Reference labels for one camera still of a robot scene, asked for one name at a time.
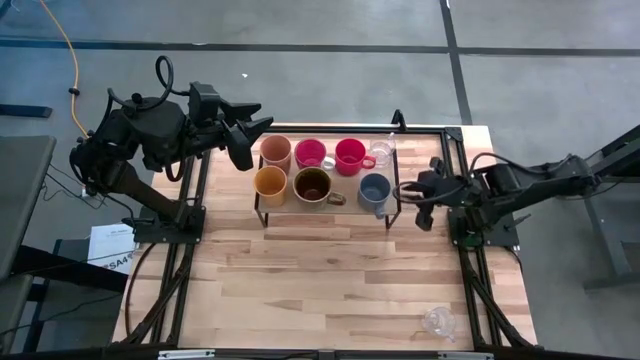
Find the silver edge bracket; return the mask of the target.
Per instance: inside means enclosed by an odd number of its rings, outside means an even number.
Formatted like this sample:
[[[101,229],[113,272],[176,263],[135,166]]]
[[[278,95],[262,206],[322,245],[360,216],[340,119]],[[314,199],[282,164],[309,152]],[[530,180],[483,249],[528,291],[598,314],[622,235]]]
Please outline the silver edge bracket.
[[[160,351],[157,360],[212,360],[214,358],[214,349],[183,349]]]
[[[495,360],[491,353],[482,352],[439,352],[438,360]]]

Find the clear glass mug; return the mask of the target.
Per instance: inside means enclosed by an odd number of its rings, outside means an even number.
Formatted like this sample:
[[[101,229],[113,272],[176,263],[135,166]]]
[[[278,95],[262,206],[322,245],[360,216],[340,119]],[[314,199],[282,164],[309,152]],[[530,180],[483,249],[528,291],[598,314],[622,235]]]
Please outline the clear glass mug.
[[[456,318],[449,308],[436,307],[428,311],[422,319],[422,326],[432,335],[455,341]]]
[[[385,139],[370,142],[370,155],[376,160],[376,168],[384,168],[392,162],[396,150],[395,134],[390,133]]]

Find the white printed paper sheet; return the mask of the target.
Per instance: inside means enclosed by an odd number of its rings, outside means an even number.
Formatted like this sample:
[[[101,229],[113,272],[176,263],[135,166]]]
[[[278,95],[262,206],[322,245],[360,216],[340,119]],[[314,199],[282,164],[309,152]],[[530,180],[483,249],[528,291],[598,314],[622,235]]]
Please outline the white printed paper sheet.
[[[136,248],[132,227],[122,223],[94,226],[89,237],[88,263],[128,275]]]

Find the terracotta cup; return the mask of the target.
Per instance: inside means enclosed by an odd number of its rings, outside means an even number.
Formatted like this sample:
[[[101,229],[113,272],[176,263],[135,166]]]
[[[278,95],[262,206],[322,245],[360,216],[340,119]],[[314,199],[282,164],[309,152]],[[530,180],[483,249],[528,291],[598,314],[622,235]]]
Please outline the terracotta cup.
[[[276,166],[286,174],[291,168],[292,146],[283,135],[270,135],[260,145],[260,155],[267,166]]]

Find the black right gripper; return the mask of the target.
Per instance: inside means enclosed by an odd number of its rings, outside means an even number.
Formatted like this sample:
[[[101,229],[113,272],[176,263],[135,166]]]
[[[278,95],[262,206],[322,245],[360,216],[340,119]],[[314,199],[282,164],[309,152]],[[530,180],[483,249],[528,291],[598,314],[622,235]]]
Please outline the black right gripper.
[[[461,205],[469,199],[471,191],[470,180],[460,175],[448,176],[446,165],[439,157],[432,157],[429,166],[429,170],[418,174],[414,184],[419,209],[415,224],[423,231],[431,230],[432,212],[436,206]]]

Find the olive mug gold handle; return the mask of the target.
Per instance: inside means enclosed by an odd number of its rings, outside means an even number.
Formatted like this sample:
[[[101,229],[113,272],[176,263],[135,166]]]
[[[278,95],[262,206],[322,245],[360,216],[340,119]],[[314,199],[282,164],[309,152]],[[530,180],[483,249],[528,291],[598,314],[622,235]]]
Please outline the olive mug gold handle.
[[[319,167],[300,170],[293,181],[293,192],[305,210],[318,210],[326,205],[344,206],[346,197],[332,190],[332,179]]]

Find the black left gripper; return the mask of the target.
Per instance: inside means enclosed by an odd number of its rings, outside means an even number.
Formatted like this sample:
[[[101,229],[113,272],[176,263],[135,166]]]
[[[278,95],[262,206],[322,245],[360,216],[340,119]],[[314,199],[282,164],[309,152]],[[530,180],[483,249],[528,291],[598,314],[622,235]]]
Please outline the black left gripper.
[[[240,171],[253,167],[251,144],[269,129],[272,117],[252,120],[261,109],[260,103],[232,103],[222,100],[220,109],[226,120],[241,120],[229,125],[225,120],[214,120],[211,126],[187,131],[184,140],[186,155],[201,155],[207,150],[227,150],[234,166]]]

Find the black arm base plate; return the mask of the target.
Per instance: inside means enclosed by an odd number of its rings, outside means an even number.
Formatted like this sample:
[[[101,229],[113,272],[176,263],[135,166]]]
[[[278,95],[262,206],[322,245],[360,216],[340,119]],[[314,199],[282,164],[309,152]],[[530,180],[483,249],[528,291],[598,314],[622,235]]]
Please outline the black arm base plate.
[[[188,206],[179,218],[143,207],[139,217],[125,217],[122,222],[133,229],[136,243],[197,244],[202,240],[205,215],[204,207]]]
[[[518,247],[516,227],[530,214],[515,219],[512,214],[500,218],[494,225],[478,225],[465,208],[450,208],[447,214],[449,234],[454,245],[466,248],[482,246]]]

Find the red mug red handle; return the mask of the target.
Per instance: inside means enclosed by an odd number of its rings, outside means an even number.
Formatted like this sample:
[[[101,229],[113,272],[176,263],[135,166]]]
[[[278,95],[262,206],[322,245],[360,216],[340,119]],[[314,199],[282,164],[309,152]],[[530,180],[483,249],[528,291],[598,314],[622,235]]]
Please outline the red mug red handle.
[[[337,143],[335,161],[335,169],[343,176],[355,176],[362,169],[373,169],[376,165],[376,158],[370,156],[364,144],[355,138],[345,138]]]

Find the grey metal stand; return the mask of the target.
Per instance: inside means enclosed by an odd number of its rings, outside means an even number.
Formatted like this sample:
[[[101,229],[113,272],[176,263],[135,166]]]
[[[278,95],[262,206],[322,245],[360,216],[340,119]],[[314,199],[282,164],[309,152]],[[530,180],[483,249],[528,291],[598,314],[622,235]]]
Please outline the grey metal stand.
[[[609,274],[583,284],[586,291],[640,285],[625,249],[640,251],[640,125],[596,150],[587,163],[600,184],[582,198]]]

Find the dark flat floor bar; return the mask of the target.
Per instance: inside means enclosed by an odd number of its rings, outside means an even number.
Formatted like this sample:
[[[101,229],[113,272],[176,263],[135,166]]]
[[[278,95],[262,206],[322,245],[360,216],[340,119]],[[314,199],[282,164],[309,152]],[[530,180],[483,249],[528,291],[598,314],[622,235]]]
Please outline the dark flat floor bar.
[[[0,104],[0,116],[49,118],[52,109],[45,106]]]

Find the crimson mug white handle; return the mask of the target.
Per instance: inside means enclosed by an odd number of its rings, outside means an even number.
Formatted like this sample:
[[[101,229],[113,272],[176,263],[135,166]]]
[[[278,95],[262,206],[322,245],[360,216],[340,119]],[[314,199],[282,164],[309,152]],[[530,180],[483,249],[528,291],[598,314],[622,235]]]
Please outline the crimson mug white handle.
[[[299,169],[318,167],[323,170],[333,170],[335,160],[327,153],[323,142],[315,138],[301,140],[294,149],[294,158]]]

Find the yellow cup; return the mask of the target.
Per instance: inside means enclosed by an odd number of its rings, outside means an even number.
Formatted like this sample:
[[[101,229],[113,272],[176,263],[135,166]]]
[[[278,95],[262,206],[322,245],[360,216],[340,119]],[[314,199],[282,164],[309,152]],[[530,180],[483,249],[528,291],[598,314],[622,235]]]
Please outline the yellow cup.
[[[254,189],[259,199],[268,207],[278,207],[285,202],[287,174],[277,166],[265,166],[254,177]]]

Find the grey side table top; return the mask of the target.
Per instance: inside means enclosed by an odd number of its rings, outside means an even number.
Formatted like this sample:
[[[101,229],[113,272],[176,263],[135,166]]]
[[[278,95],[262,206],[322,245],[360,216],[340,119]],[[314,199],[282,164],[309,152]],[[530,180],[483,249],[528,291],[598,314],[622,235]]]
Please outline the grey side table top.
[[[0,136],[0,281],[9,276],[55,145],[52,136]]]

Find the grey blue mug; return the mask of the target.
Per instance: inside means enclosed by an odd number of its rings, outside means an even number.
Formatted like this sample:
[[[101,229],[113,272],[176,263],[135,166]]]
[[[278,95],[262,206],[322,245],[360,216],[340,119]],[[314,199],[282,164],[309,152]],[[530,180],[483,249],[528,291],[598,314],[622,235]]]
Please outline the grey blue mug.
[[[385,217],[385,204],[390,195],[391,184],[384,175],[370,173],[360,180],[358,203],[363,210],[373,213],[377,219]]]

